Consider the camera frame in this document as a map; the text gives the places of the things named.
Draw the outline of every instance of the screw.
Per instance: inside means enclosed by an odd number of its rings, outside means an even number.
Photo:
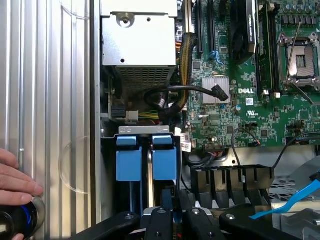
[[[194,213],[194,214],[199,214],[200,213],[200,211],[198,210],[198,209],[192,209],[192,212]]]
[[[236,219],[236,217],[232,214],[227,214],[225,215],[227,219],[230,219],[230,220],[233,220],[233,219]]]
[[[133,219],[134,218],[134,216],[133,215],[131,215],[131,214],[128,214],[127,216],[125,216],[125,219],[127,219],[127,220],[129,220],[129,219]]]
[[[164,210],[163,208],[160,208],[160,210],[158,211],[159,214],[165,214],[166,210]]]

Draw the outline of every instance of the motherboard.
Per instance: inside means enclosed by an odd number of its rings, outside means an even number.
[[[239,127],[250,130],[262,147],[286,145],[299,134],[319,132],[318,1],[252,1],[255,11],[238,15],[239,19],[233,19],[237,7],[233,4],[235,1],[198,0],[193,10],[200,44],[193,55],[192,84],[203,88],[220,85],[229,99],[220,102],[190,92],[187,130],[192,148],[230,148],[232,134]],[[244,39],[241,31],[247,29],[249,39]],[[182,34],[178,29],[176,38],[181,40]],[[237,148],[257,146],[245,132],[235,137]],[[296,144],[318,142],[297,139]]]

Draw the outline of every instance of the green circuit board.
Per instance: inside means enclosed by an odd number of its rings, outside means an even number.
[[[187,104],[188,110],[188,131],[192,139],[192,147],[195,149],[218,150],[231,147],[232,133],[239,126],[254,124],[250,131],[261,142],[262,147],[277,147],[286,144],[290,137],[296,136],[295,130],[289,129],[289,126],[300,125],[301,133],[319,132],[320,131],[320,92],[310,89],[307,95],[312,99],[313,104],[296,92],[287,92],[280,98],[270,96],[267,99],[261,97],[257,85],[256,64],[257,59],[253,56],[243,64],[236,65],[230,55],[231,36],[230,36],[230,16],[224,20],[219,18],[219,3],[215,1],[215,44],[219,51],[220,62],[209,59],[209,38],[207,22],[207,4],[208,0],[202,0],[202,19],[203,19],[203,54],[201,57],[194,54],[193,58],[193,84],[203,86],[203,80],[221,76],[228,77],[230,103],[223,104],[204,104],[204,96],[199,92],[191,92]],[[290,25],[291,17],[309,15],[314,16],[316,24],[301,25],[298,36],[319,37],[320,24],[316,16],[315,0],[287,0],[273,1],[281,5],[278,15],[275,18],[276,36],[285,33],[286,36],[293,37],[297,31],[297,25]],[[292,14],[285,13],[284,8],[287,6],[304,5],[312,6],[309,13],[302,12]],[[288,16],[288,24],[283,24],[282,17]],[[280,60],[283,72],[287,72],[285,62],[285,53]],[[319,71],[317,49],[315,49],[314,65]],[[253,138],[246,133],[236,135],[236,147],[248,147],[254,142]],[[311,141],[302,144],[319,144]]]

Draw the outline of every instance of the finger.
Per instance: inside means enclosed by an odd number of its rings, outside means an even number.
[[[21,171],[18,171],[17,169],[14,169],[13,167],[10,167],[1,163],[0,163],[0,175],[11,176],[16,179],[25,180],[28,182],[34,182],[34,180],[28,175],[22,173]]]
[[[19,163],[16,156],[2,148],[0,148],[0,162],[15,169],[19,167]]]
[[[39,196],[44,189],[34,181],[24,181],[12,176],[0,175],[0,189]]]
[[[12,240],[24,240],[24,236],[22,234],[17,234],[12,238]]]
[[[32,201],[32,196],[23,192],[0,190],[0,205],[21,206]]]

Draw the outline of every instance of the cpu socket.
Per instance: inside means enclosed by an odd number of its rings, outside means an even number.
[[[318,59],[320,43],[317,35],[312,33],[311,36],[298,36],[294,43],[294,36],[286,36],[281,33],[279,46],[279,68],[282,81],[299,88],[311,86],[318,91],[320,89]]]

